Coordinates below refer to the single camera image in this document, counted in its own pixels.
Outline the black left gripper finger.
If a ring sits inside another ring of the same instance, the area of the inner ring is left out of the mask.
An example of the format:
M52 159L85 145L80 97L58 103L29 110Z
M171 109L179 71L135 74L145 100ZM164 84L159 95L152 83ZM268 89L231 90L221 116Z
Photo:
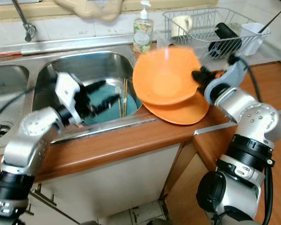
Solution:
M115 105L115 103L117 103L120 98L120 94L114 94L113 96L106 97L98 105L94 106L94 114L98 115L104 113L105 111L113 107L113 105Z
M100 90L100 88L102 88L105 84L106 84L106 81L98 81L98 82L89 84L83 88L83 94L85 96L89 96L89 95L93 94L94 92Z

